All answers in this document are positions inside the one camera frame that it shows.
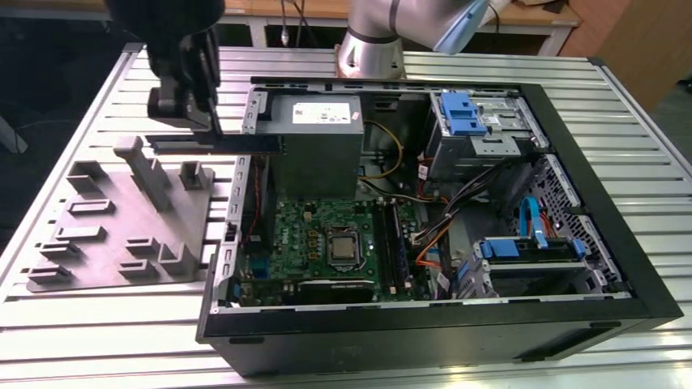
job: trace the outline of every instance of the motherboard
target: motherboard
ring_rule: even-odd
[[[426,284],[415,282],[409,255],[409,234],[415,229],[411,203],[278,202],[271,254],[249,260],[253,279],[242,282],[242,303],[421,298]]]

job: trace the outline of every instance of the wire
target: wire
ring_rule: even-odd
[[[365,267],[365,264],[367,263],[367,259],[365,258],[365,260],[362,261],[362,264],[359,265],[359,267],[357,268],[357,270],[362,270],[362,268]]]
[[[473,196],[479,195],[485,191],[485,186],[497,177],[501,169],[519,161],[523,161],[523,159],[517,158],[502,160],[465,183],[454,197],[449,200],[446,207],[443,207],[442,218],[431,227],[427,227],[419,231],[418,235],[415,235],[415,240],[426,237],[433,231],[439,229],[446,223],[451,221],[455,213],[459,211],[465,203],[473,198]]]
[[[377,122],[373,122],[373,121],[365,121],[365,123],[375,126],[377,128],[379,128],[379,130],[382,130],[383,132],[386,132],[386,134],[389,135],[389,137],[391,138],[393,142],[397,144],[397,152],[398,152],[398,157],[397,157],[397,163],[393,165],[393,168],[390,168],[389,170],[386,170],[382,174],[377,174],[374,176],[359,176],[358,178],[361,180],[374,180],[377,178],[382,178],[385,176],[387,176],[389,174],[391,174],[391,172],[398,169],[398,166],[401,166],[401,163],[402,163],[402,145],[401,145],[401,142],[398,141],[397,137],[394,136],[394,134],[389,131],[389,129],[386,127],[383,127],[379,123]]]
[[[305,3],[302,3],[302,7],[298,7],[297,2],[293,2],[293,7],[294,7],[294,10],[298,11],[299,20],[305,24],[305,30],[306,30],[307,35],[310,36],[311,44],[314,45],[314,48],[318,49],[319,45],[317,43],[317,38],[314,37],[314,32],[311,32],[310,25],[306,23],[305,14],[302,13],[302,11],[305,10]]]
[[[419,180],[418,182],[418,187],[415,188],[415,194],[418,195],[418,199],[423,199],[423,200],[433,200],[434,197],[431,196],[425,196],[422,194],[422,185],[425,184],[425,180]],[[449,204],[449,199],[443,196],[438,196],[439,200],[442,200],[442,203],[445,204]]]
[[[417,203],[434,203],[434,201],[417,199],[415,197],[406,196],[405,194],[397,194],[397,193],[387,192],[383,189],[381,189],[379,187],[377,187],[371,182],[362,181],[362,184],[365,184],[369,187],[369,189],[371,189],[374,192],[377,192],[379,195],[382,195],[385,197],[398,197],[399,199],[406,199],[406,200],[414,201]]]
[[[542,221],[547,237],[557,237],[557,233],[554,232],[554,228],[551,227],[550,218],[543,212],[539,213],[539,220]]]
[[[487,3],[489,9],[493,10],[494,13],[494,34],[499,33],[499,14],[497,13],[497,10],[494,9],[493,5]]]
[[[415,265],[425,265],[425,266],[433,266],[433,267],[439,267],[438,263],[434,263],[434,262],[429,262],[429,261],[423,261],[423,257],[425,257],[425,254],[426,252],[430,250],[430,248],[434,246],[434,243],[437,243],[437,241],[439,240],[439,237],[442,237],[442,235],[446,233],[446,231],[449,230],[449,227],[450,227],[451,224],[446,224],[446,226],[443,226],[443,228],[439,230],[439,232],[437,233],[437,235],[434,236],[434,238],[430,240],[430,242],[427,243],[427,246],[425,246],[425,249],[422,249],[422,251],[419,252],[417,258],[414,259],[414,264]]]
[[[303,10],[305,9],[305,0],[301,0],[299,1],[299,9]],[[299,47],[299,37],[302,35],[302,18],[299,18],[299,22],[298,22],[298,33],[297,35],[294,36],[294,47],[295,49]]]
[[[282,47],[289,47],[289,30],[285,28],[285,4],[282,0],[278,0],[281,3],[281,45]]]
[[[259,219],[259,168],[254,158],[251,159],[251,166],[254,168],[254,217],[251,219],[251,224],[249,225],[247,235],[242,239],[242,245],[247,243],[249,236],[254,231],[254,226],[257,225],[257,220]]]
[[[494,35],[491,37],[491,42],[489,43],[489,46],[485,49],[485,53],[490,53],[493,48],[497,46],[497,36],[499,35],[499,13],[497,12],[491,4],[487,3],[487,6],[494,13]]]

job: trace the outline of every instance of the floor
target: floor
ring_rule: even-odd
[[[247,45],[246,38],[229,31],[219,41]],[[0,149],[0,251],[127,41],[98,22],[0,19],[0,116],[29,144],[21,155]],[[675,88],[651,117],[692,160],[692,94]]]

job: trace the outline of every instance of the black cable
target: black cable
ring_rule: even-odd
[[[494,9],[491,4],[487,3],[487,6],[489,6],[489,9],[494,13],[494,35],[493,35],[493,40],[491,40],[491,43],[489,44],[487,50],[485,51],[486,53],[489,53],[491,51],[493,47],[497,46],[497,37],[499,36],[499,14],[497,13],[497,10]]]
[[[301,0],[299,1],[299,9],[303,10],[305,9],[305,0]],[[294,47],[295,49],[299,47],[299,36],[302,34],[302,18],[299,18],[299,22],[298,22],[298,33],[294,37]]]
[[[281,45],[282,47],[289,47],[287,40],[283,42],[282,37],[289,35],[289,31],[285,28],[285,4],[282,0],[278,1],[281,3]]]
[[[486,190],[487,184],[493,181],[493,179],[499,174],[499,171],[506,166],[521,163],[525,160],[525,157],[505,159],[499,163],[493,165],[489,169],[482,171],[482,173],[479,173],[474,178],[471,178],[461,187],[454,197],[449,200],[449,203],[446,204],[446,207],[442,210],[442,217],[437,220],[431,227],[427,227],[426,229],[422,229],[419,231],[418,235],[415,235],[415,240],[419,241],[423,237],[430,235],[431,232],[437,231],[451,221],[455,213],[458,213],[459,209],[466,205],[466,202],[470,201],[474,196],[479,195]]]
[[[293,7],[294,7],[294,10],[298,12],[299,20],[305,24],[305,30],[306,30],[307,35],[310,36],[311,45],[314,46],[315,49],[318,49],[319,45],[317,43],[317,38],[314,37],[314,32],[311,31],[310,25],[306,23],[305,14],[302,14],[303,9],[298,7],[298,4],[295,2],[293,2]]]
[[[379,195],[385,197],[394,197],[397,199],[406,199],[409,201],[417,202],[417,203],[434,203],[434,201],[430,200],[422,200],[417,199],[415,197],[407,196],[405,194],[395,194],[391,192],[387,192],[386,190],[381,189],[378,186],[375,186],[371,182],[367,182],[365,180],[359,181],[369,189],[371,189],[374,192],[377,192]]]
[[[493,5],[487,3],[489,9],[493,10],[494,13],[494,34],[499,33],[499,14],[497,13],[497,10],[494,9]]]

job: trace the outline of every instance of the wooden table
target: wooden table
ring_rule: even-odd
[[[311,26],[346,26],[349,0],[305,0],[305,18]],[[294,8],[286,4],[286,24],[298,24]],[[47,19],[107,20],[102,0],[0,0],[0,16]],[[249,26],[254,47],[266,47],[265,27],[281,25],[278,0],[225,0],[225,16],[219,23]],[[538,55],[555,56],[579,17],[566,6],[553,14],[539,6],[511,3],[499,13],[499,33],[546,36]],[[494,32],[494,20],[479,32]]]

